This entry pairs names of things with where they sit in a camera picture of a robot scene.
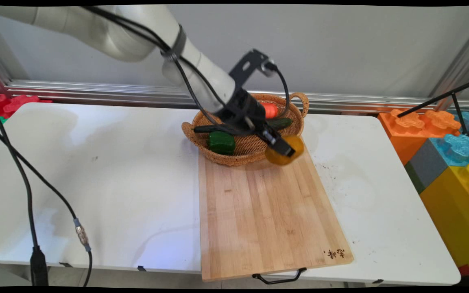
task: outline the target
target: white table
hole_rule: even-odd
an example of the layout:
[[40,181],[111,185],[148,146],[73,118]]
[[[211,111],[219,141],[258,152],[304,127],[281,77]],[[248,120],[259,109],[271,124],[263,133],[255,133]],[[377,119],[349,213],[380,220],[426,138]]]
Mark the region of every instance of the white table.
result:
[[[197,110],[30,103],[11,142],[73,206],[93,266],[200,273],[198,151],[181,124]],[[460,274],[379,121],[307,115],[303,139],[355,260],[301,278],[452,285]],[[87,267],[67,208],[28,168],[49,265]],[[0,263],[28,264],[22,178],[0,142]],[[277,274],[291,276],[295,272]]]

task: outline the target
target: black plug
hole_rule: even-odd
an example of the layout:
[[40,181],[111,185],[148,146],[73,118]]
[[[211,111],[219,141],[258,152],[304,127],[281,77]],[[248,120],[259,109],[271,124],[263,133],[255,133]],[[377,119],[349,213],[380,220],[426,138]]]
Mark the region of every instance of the black plug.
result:
[[271,71],[273,71],[273,72],[277,72],[277,66],[276,66],[272,61],[266,62],[266,63],[264,64],[264,66],[265,66],[265,68],[268,69],[268,70],[271,70]]
[[48,286],[46,258],[39,246],[33,248],[32,257],[30,258],[30,271],[33,286]]

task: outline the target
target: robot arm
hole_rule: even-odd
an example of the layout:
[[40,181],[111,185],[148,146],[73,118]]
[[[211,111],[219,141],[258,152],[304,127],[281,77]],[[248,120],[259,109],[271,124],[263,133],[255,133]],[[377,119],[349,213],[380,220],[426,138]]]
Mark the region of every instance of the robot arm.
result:
[[[179,33],[179,24],[165,5],[116,5],[101,8],[151,28],[170,45],[175,43]],[[0,15],[71,35],[92,48],[121,61],[141,61],[156,48],[149,41],[78,6],[0,6]],[[234,80],[197,50],[189,40],[185,43],[182,57],[202,72],[218,96],[227,103],[234,92]],[[222,105],[215,99],[201,78],[187,64],[183,63],[182,67],[203,108],[211,113],[220,111]],[[187,91],[184,80],[173,62],[164,62],[162,74]]]
[[[180,25],[165,5],[115,5],[102,6],[101,8],[150,28],[170,46],[177,42]],[[0,6],[0,15],[71,35],[121,61],[140,61],[156,47],[122,26],[78,6]],[[294,149],[265,122],[264,108],[241,88],[241,85],[255,69],[269,76],[269,66],[265,67],[264,65],[273,66],[273,63],[267,56],[253,50],[227,74],[187,39],[181,57],[189,61],[203,74],[216,91],[218,98],[223,101],[223,104],[229,106],[229,108],[224,107],[203,79],[187,63],[182,63],[184,74],[197,100],[206,111],[214,113],[223,122],[235,128],[250,129],[281,155],[291,157],[294,154]],[[184,79],[173,61],[166,60],[164,62],[162,74],[184,91],[188,91]]]

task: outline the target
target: cutting board handle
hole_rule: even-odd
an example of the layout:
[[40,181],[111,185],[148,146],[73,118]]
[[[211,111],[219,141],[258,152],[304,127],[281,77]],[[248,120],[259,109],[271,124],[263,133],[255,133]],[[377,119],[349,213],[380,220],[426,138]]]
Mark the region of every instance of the cutting board handle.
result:
[[293,93],[292,95],[290,95],[290,99],[292,100],[292,98],[299,98],[303,104],[303,111],[301,111],[301,116],[303,118],[305,118],[305,116],[307,115],[308,113],[308,108],[309,108],[309,102],[308,102],[308,97],[307,95],[305,95],[304,93]]
[[264,282],[265,284],[267,285],[272,285],[272,284],[281,284],[283,282],[294,282],[295,280],[297,280],[299,278],[299,276],[301,276],[301,273],[303,273],[304,271],[306,271],[307,268],[306,267],[302,267],[301,269],[298,269],[298,273],[296,274],[296,276],[292,279],[285,279],[285,280],[276,280],[276,281],[267,281],[265,280],[262,275],[260,274],[253,274],[253,278],[255,279],[258,279],[262,282]]

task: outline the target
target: yellow fruit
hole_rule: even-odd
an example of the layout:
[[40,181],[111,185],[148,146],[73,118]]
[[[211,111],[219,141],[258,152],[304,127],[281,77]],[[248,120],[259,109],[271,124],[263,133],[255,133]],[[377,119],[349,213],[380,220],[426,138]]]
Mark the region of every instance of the yellow fruit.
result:
[[303,150],[305,149],[303,141],[298,136],[287,136],[283,137],[283,139],[296,151],[291,157],[280,155],[269,147],[267,147],[265,150],[266,159],[273,164],[281,166],[287,165],[294,161],[298,156],[303,154]]

